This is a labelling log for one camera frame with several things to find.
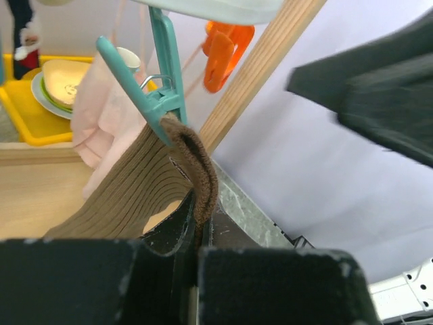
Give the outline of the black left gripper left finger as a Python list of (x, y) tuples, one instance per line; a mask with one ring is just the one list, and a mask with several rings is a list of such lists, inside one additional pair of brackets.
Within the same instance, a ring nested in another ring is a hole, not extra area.
[(2, 324), (186, 324), (195, 196), (130, 240), (1, 242)]

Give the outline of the black sock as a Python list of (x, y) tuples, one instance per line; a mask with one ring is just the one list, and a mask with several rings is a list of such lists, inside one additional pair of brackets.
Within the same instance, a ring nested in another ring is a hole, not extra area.
[(299, 66), (286, 91), (362, 137), (432, 166), (432, 12), (404, 28)]

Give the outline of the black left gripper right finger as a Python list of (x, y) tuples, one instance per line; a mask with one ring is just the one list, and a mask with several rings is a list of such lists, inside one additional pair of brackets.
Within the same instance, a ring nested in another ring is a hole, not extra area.
[(348, 253), (265, 248), (221, 205), (198, 262), (200, 324), (377, 324), (363, 270)]

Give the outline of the brown ribbed sock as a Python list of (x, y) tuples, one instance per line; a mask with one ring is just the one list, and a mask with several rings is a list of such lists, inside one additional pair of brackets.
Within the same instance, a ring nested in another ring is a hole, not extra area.
[(144, 127), (84, 205), (46, 237), (138, 238), (150, 217), (192, 192), (196, 237), (201, 238), (217, 203), (217, 174), (193, 129), (171, 113), (160, 126), (171, 146)]

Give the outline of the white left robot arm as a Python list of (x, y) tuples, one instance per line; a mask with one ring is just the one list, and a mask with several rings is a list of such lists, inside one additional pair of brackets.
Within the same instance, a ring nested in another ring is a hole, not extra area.
[(2, 324), (431, 324), (432, 260), (367, 284), (347, 253), (264, 248), (194, 196), (133, 240), (1, 241)]

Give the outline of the white round clip hanger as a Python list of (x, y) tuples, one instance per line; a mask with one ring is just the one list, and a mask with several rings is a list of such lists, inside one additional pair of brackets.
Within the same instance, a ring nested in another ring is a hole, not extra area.
[(143, 0), (149, 7), (227, 24), (265, 24), (277, 15), (283, 0)]

